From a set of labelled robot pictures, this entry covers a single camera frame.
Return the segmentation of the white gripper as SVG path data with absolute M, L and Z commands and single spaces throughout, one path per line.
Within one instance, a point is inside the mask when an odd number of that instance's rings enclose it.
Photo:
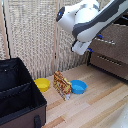
M 103 36 L 101 34 L 98 34 L 97 37 L 99 39 L 103 39 Z M 78 40 L 75 40 L 74 43 L 72 44 L 71 50 L 79 55 L 83 55 L 86 50 L 92 53 L 93 50 L 91 48 L 88 48 L 89 45 L 90 45 L 90 41 L 80 42 Z

